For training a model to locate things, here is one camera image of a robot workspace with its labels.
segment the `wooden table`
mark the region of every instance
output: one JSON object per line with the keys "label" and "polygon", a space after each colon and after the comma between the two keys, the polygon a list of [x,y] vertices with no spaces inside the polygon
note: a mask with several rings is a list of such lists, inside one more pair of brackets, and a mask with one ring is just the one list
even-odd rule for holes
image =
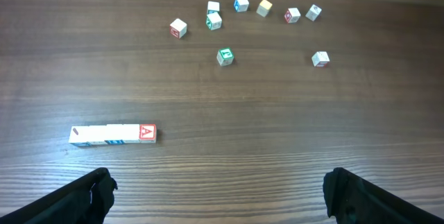
{"label": "wooden table", "polygon": [[[0,0],[0,214],[105,166],[106,223],[333,223],[321,186],[343,166],[444,217],[443,8],[213,0],[210,31],[207,1]],[[285,23],[313,3],[315,22]],[[156,123],[158,143],[68,144],[107,123]]]}

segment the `brown wooden surface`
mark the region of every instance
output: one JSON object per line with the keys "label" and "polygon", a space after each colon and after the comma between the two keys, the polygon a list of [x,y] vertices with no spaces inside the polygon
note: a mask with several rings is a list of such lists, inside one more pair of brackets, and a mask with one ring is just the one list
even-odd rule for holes
{"label": "brown wooden surface", "polygon": [[[207,1],[0,0],[0,214],[105,166],[106,223],[332,223],[323,176],[344,166],[444,217],[444,9],[215,0],[210,31]],[[316,22],[285,24],[312,3]],[[67,143],[107,123],[156,123],[158,143]]]}

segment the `tabletop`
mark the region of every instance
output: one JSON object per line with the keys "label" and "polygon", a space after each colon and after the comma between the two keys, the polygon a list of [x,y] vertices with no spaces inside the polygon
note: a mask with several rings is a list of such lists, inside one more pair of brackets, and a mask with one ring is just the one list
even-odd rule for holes
{"label": "tabletop", "polygon": [[[0,214],[104,166],[106,223],[334,223],[322,183],[342,166],[443,218],[444,8],[249,1],[0,0]],[[155,123],[157,143],[68,144],[109,123]]]}

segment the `wood grain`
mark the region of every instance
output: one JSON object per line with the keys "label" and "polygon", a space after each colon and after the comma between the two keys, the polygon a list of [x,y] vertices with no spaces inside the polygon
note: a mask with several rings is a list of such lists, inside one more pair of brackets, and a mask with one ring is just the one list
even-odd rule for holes
{"label": "wood grain", "polygon": [[[443,8],[269,0],[262,18],[261,0],[214,0],[209,31],[207,1],[0,0],[0,214],[105,166],[106,223],[333,223],[321,185],[343,166],[444,217]],[[316,22],[285,23],[313,3]],[[156,123],[159,142],[67,143],[107,123]]]}

